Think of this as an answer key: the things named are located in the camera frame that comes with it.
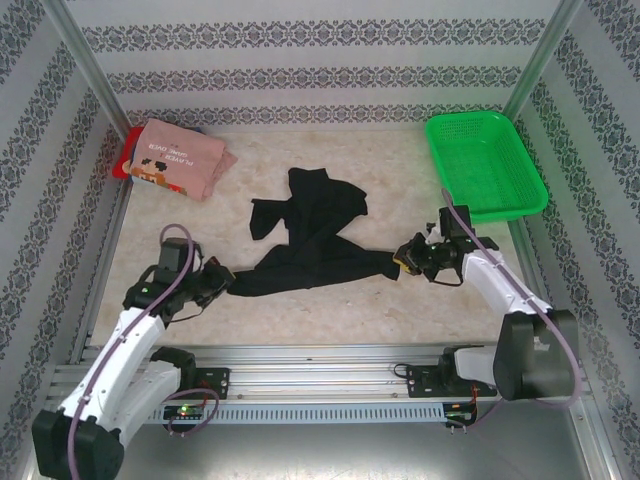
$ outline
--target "red object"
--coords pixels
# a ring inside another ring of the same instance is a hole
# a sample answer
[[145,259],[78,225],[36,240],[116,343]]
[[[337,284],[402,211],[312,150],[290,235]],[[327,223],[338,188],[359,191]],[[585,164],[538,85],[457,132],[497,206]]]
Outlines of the red object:
[[121,178],[124,180],[129,177],[129,173],[125,172],[122,169],[122,165],[124,165],[124,163],[127,160],[133,160],[133,149],[135,148],[136,143],[138,143],[138,139],[140,138],[140,134],[142,133],[142,130],[144,130],[144,127],[133,127],[129,131],[129,135],[127,136],[127,139],[124,142],[124,148],[122,149],[122,154],[120,155],[120,159],[118,160],[118,163],[116,163],[116,165],[111,170],[111,174],[115,178]]

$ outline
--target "decorative border pattern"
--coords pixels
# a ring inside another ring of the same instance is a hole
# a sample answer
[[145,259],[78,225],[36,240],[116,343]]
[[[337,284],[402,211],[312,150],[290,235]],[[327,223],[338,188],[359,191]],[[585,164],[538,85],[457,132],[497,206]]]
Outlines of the decorative border pattern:
[[640,15],[629,0],[588,0],[589,9],[640,82]]
[[38,82],[29,106],[20,117],[18,126],[2,151],[0,160],[0,222],[11,206],[11,199],[22,183],[26,167],[31,163],[36,147],[42,140],[45,127],[58,106],[62,92],[76,69],[76,62],[64,43],[60,43],[47,65],[44,76]]
[[424,122],[441,113],[497,110],[500,105],[302,105],[281,107],[223,107],[129,110],[131,123],[143,126],[156,118],[181,127],[202,125],[283,125],[310,123]]
[[[19,390],[15,392],[14,402],[8,409],[8,419],[2,429],[0,444],[3,447],[0,478],[11,478],[11,470],[15,467],[20,447],[23,442],[27,424],[34,413],[36,393],[42,385],[42,375],[54,348],[58,327],[64,318],[66,300],[73,286],[76,271],[80,265],[83,251],[87,246],[91,224],[100,204],[102,191],[109,177],[116,149],[121,144],[115,129],[109,128],[96,159],[82,204],[76,215],[73,231],[62,255],[59,270],[51,287],[51,294],[42,312],[38,325],[38,333],[29,349],[29,360],[24,365],[24,373],[20,377]],[[111,205],[111,212],[101,244],[104,244],[111,223],[116,201]]]
[[544,292],[547,295],[547,299],[549,300],[549,303],[551,305],[554,305],[555,302],[553,301],[553,295],[551,294],[551,289],[549,288],[547,275],[544,272],[544,268],[542,268],[542,258],[540,257],[540,252],[538,252],[538,247],[536,246],[536,243],[533,241],[533,232],[531,231],[531,227],[529,226],[529,220],[527,217],[522,217],[522,220],[524,222],[525,228],[527,229],[527,235],[529,235],[529,244],[531,245],[531,249],[533,250],[533,255],[536,257],[536,265],[538,267],[538,271],[540,272],[540,276],[542,277]]
[[128,72],[107,75],[123,93],[287,88],[513,87],[520,67],[330,67]]
[[55,166],[51,170],[34,219],[29,225],[29,233],[25,235],[18,258],[13,262],[15,268],[9,273],[6,286],[2,289],[0,360],[4,360],[4,350],[11,342],[11,332],[15,330],[16,323],[22,314],[22,305],[27,300],[35,271],[40,265],[41,255],[51,236],[75,167],[80,161],[82,150],[99,110],[100,103],[93,91],[89,89],[76,113]]
[[[118,136],[117,135],[117,131],[115,130],[115,128],[113,128],[113,125],[109,126],[109,130],[107,131],[106,134],[106,138],[111,141],[111,138],[113,136]],[[104,230],[104,234],[102,235],[102,240],[100,241],[100,248],[98,249],[98,254],[96,255],[96,261],[93,265],[93,271],[91,272],[91,278],[89,278],[89,282],[87,283],[87,292],[84,295],[84,298],[82,299],[82,309],[80,310],[80,315],[78,315],[78,320],[76,320],[75,323],[75,329],[73,332],[73,338],[71,339],[71,342],[69,342],[69,351],[67,352],[67,358],[66,358],[66,362],[70,363],[71,361],[71,356],[73,355],[73,349],[75,347],[76,341],[78,341],[78,335],[80,334],[80,326],[82,324],[82,321],[84,320],[84,316],[87,310],[87,307],[89,306],[89,297],[91,296],[91,293],[93,293],[93,282],[96,279],[96,275],[98,274],[98,270],[100,268],[100,259],[102,258],[102,251],[104,250],[104,247],[107,243],[107,235],[109,234],[109,229],[111,228],[111,223],[112,223],[112,218],[113,218],[113,214],[116,210],[116,207],[118,206],[119,203],[119,199],[120,199],[120,191],[123,188],[126,188],[126,182],[117,180],[118,182],[118,188],[116,188],[115,191],[115,197],[113,200],[113,204],[111,205],[111,211],[109,213],[109,220],[107,221],[105,230]]]
[[22,49],[33,36],[44,18],[44,9],[38,0],[15,0],[0,22],[0,85],[17,63]]
[[616,305],[622,312],[622,319],[627,322],[627,331],[635,340],[635,348],[640,349],[640,288],[634,283],[629,263],[622,256],[622,249],[611,231],[607,214],[601,207],[591,179],[544,81],[541,80],[531,93],[531,102],[558,157],[569,190],[591,236],[594,252],[604,268],[604,276],[615,293]]
[[628,135],[627,127],[616,114],[615,107],[604,93],[604,87],[598,83],[598,77],[571,33],[564,36],[555,57],[640,221],[638,147]]
[[319,20],[84,27],[96,53],[353,45],[533,45],[544,19]]
[[531,137],[522,120],[516,122],[522,142],[529,152],[540,177],[549,191],[549,203],[542,211],[542,219],[549,239],[555,251],[556,260],[562,271],[562,278],[574,306],[573,313],[580,321],[580,331],[586,340],[586,346],[591,354],[591,361],[596,366],[598,378],[603,385],[607,405],[613,413],[613,421],[618,425],[618,436],[625,445],[624,452],[629,456],[632,472],[640,478],[640,426],[638,416],[632,411],[631,396],[625,391],[626,385],[620,380],[618,366],[613,346],[604,334],[602,322],[593,306],[589,287],[580,271],[580,265],[575,259],[573,246],[568,238],[564,223],[558,212],[553,193],[540,166],[538,154],[533,147]]

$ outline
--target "patterned wallpaper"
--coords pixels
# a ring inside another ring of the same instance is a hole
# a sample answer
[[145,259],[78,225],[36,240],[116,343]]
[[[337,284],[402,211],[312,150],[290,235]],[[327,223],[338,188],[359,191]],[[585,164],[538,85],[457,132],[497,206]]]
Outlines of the patterned wallpaper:
[[0,6],[0,478],[69,360],[121,184],[121,146],[36,0]]
[[547,293],[580,320],[623,478],[640,478],[639,9],[585,1],[517,125],[550,192],[529,234]]
[[68,2],[132,123],[216,131],[414,128],[501,108],[557,4]]

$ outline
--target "metal frame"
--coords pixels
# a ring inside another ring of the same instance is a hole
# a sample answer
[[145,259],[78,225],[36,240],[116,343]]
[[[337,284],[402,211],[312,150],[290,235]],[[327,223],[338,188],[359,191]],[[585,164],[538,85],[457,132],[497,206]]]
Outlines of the metal frame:
[[520,110],[527,102],[529,94],[535,87],[542,71],[553,56],[558,42],[560,42],[582,3],[582,0],[560,0],[502,111],[512,122],[516,120]]
[[[526,103],[532,88],[581,3],[580,0],[560,0],[505,106],[504,114],[511,120],[517,117]],[[64,0],[43,0],[43,6],[76,58],[111,122],[124,138],[130,128],[124,109],[118,103]],[[97,281],[89,299],[87,315],[80,327],[78,341],[73,349],[71,358],[73,364],[56,367],[46,400],[48,408],[56,408],[61,400],[75,388],[99,352],[98,348],[88,345],[88,340],[97,319],[130,192],[129,184],[122,189],[118,198],[117,212],[107,237],[105,253],[100,259]],[[524,221],[510,222],[509,229],[524,282],[540,298],[545,298],[544,284],[539,268],[532,260],[535,256]],[[228,414],[224,417],[224,421],[255,423],[259,421],[258,415],[255,420],[251,415],[256,412],[276,412],[276,415],[278,415],[277,412],[294,410],[311,409],[317,412],[321,406],[329,410],[338,409],[336,411],[343,411],[345,408],[355,408],[359,412],[383,411],[392,408],[407,408],[407,411],[411,411],[425,408],[425,406],[428,408],[428,405],[441,408],[443,402],[468,400],[468,398],[434,398],[428,401],[410,399],[405,381],[392,373],[392,367],[397,363],[435,364],[444,347],[445,345],[361,345],[195,348],[188,346],[186,348],[196,354],[198,365],[201,367],[231,368],[233,373],[229,384],[229,397],[224,401],[224,408],[245,413]],[[587,391],[570,409],[570,415],[590,476],[592,479],[621,478],[586,379],[585,386]],[[493,400],[495,399],[479,399],[480,402]],[[158,421],[156,411],[150,422]],[[422,419],[412,418],[411,421],[434,421],[434,417],[426,415]],[[22,478],[40,478],[32,449]]]
[[100,105],[109,120],[124,140],[131,129],[131,123],[120,105],[115,92],[96,60],[87,40],[69,11],[65,0],[41,0],[47,16],[64,40],[69,52],[73,55],[78,67],[84,74],[87,83],[98,97]]

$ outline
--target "cable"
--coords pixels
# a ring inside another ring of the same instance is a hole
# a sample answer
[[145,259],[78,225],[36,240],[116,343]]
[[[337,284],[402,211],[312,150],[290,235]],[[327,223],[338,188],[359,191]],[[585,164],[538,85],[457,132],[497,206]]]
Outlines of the cable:
[[500,408],[502,407],[502,405],[504,405],[504,398],[501,398],[500,400],[498,400],[496,403],[494,403],[491,408],[489,408],[489,410],[487,410],[487,413],[485,413],[482,417],[480,417],[479,419],[477,419],[475,422],[473,422],[471,425],[469,425],[467,428],[468,429],[475,429],[478,427],[478,425],[484,423],[487,421],[487,418],[492,417],[498,410],[500,410]]
[[169,419],[169,424],[167,425],[167,430],[169,430],[169,435],[172,435],[172,436],[173,435],[179,435],[182,438],[188,437],[189,435],[193,435],[197,431],[199,431],[199,430],[203,429],[205,426],[207,426],[209,424],[209,422],[211,422],[211,420],[213,420],[213,417],[216,416],[216,413],[218,413],[218,408],[220,407],[220,396],[218,395],[218,392],[216,392],[212,388],[192,388],[191,390],[183,390],[182,392],[176,392],[176,393],[173,393],[173,394],[169,395],[165,399],[165,402],[167,400],[173,400],[175,398],[184,397],[185,395],[190,395],[190,394],[193,394],[193,393],[205,393],[205,394],[211,395],[216,400],[216,405],[213,407],[213,411],[209,414],[209,416],[207,418],[205,418],[202,422],[200,422],[199,424],[197,424],[195,427],[193,427],[191,430],[189,430],[187,432],[176,432],[176,431],[172,430],[171,429],[171,425],[173,425],[174,420],[176,420],[179,417],[171,417]]
[[567,358],[569,359],[569,363],[571,364],[571,370],[573,372],[573,381],[574,381],[573,393],[571,394],[571,397],[569,397],[569,399],[567,399],[562,403],[549,403],[542,400],[537,400],[537,402],[551,408],[570,407],[576,402],[576,400],[578,400],[578,398],[580,397],[580,394],[582,393],[582,381],[580,380],[580,366],[578,365],[578,360],[576,359],[576,356],[573,354],[573,351],[571,350],[571,346],[569,346],[569,343],[567,342],[567,340],[564,338],[562,333],[560,333],[560,330],[558,330],[558,327],[556,327],[555,324],[551,321],[551,319],[547,316],[546,312],[544,312],[538,306],[538,304],[534,302],[529,295],[527,295],[527,292],[525,292],[522,289],[522,287],[519,285],[516,279],[513,278],[513,276],[509,273],[509,271],[506,268],[504,268],[502,264],[498,262],[498,260],[496,260],[496,258],[493,255],[491,255],[489,250],[482,244],[482,242],[480,242],[480,240],[478,240],[478,237],[476,237],[476,235],[473,233],[471,228],[469,228],[469,226],[466,223],[464,223],[464,220],[460,218],[460,215],[458,215],[458,212],[456,212],[456,209],[453,207],[453,198],[451,197],[451,193],[449,193],[449,191],[446,188],[442,189],[442,196],[444,197],[444,201],[447,204],[447,208],[451,212],[451,215],[453,215],[453,218],[455,218],[456,222],[458,222],[458,225],[460,225],[460,227],[465,231],[465,233],[469,236],[469,238],[471,238],[473,243],[476,244],[476,246],[487,257],[487,259],[498,269],[500,273],[502,273],[504,278],[511,284],[514,290],[518,292],[518,295],[520,295],[520,297],[523,300],[525,300],[531,306],[531,308],[533,308],[536,314],[538,314],[538,316],[546,324],[547,328],[556,337],[556,339],[562,346],[562,349],[566,353]]
[[166,233],[167,230],[171,228],[178,228],[182,230],[185,237],[187,237],[187,245],[189,248],[189,253],[187,254],[187,261],[184,267],[182,268],[182,270],[180,271],[180,273],[178,274],[178,276],[176,277],[176,279],[173,281],[173,283],[169,285],[167,289],[164,292],[162,292],[160,296],[151,303],[151,305],[149,305],[142,312],[140,312],[140,314],[133,319],[133,321],[129,324],[129,326],[125,328],[122,334],[113,342],[113,345],[111,345],[107,353],[104,355],[104,357],[102,357],[102,360],[100,361],[95,371],[93,372],[93,375],[89,379],[87,383],[87,387],[85,388],[82,397],[78,401],[78,408],[76,409],[73,419],[71,420],[71,426],[69,427],[69,436],[67,437],[67,459],[69,462],[69,471],[71,472],[72,480],[81,480],[80,473],[78,472],[78,464],[76,462],[76,455],[75,455],[76,432],[78,430],[78,425],[80,423],[80,416],[82,415],[82,411],[84,410],[85,405],[89,402],[90,395],[93,392],[93,387],[98,382],[98,379],[100,378],[100,374],[105,369],[105,367],[107,366],[107,363],[109,362],[111,357],[114,355],[114,353],[116,352],[120,344],[122,344],[126,340],[127,335],[129,335],[129,333],[136,326],[138,326],[138,324],[142,321],[143,318],[149,315],[149,313],[154,308],[156,308],[165,298],[169,296],[171,292],[173,292],[178,287],[178,285],[180,284],[184,276],[187,273],[189,273],[189,270],[191,269],[191,263],[193,261],[194,246],[193,246],[193,240],[191,238],[191,234],[189,233],[189,230],[187,230],[185,227],[183,227],[178,223],[171,223],[167,225],[160,232],[160,245],[162,245],[162,242],[164,241],[164,234]]

